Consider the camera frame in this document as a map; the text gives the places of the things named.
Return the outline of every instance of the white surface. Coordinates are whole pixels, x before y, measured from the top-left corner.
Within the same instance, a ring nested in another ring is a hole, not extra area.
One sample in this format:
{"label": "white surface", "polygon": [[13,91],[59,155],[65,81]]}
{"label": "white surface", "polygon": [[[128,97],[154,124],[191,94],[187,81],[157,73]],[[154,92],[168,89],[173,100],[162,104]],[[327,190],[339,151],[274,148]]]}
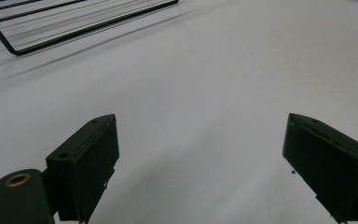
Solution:
{"label": "white surface", "polygon": [[358,140],[358,0],[181,0],[25,57],[0,43],[0,177],[117,115],[90,223],[335,223],[282,157],[289,112]]}

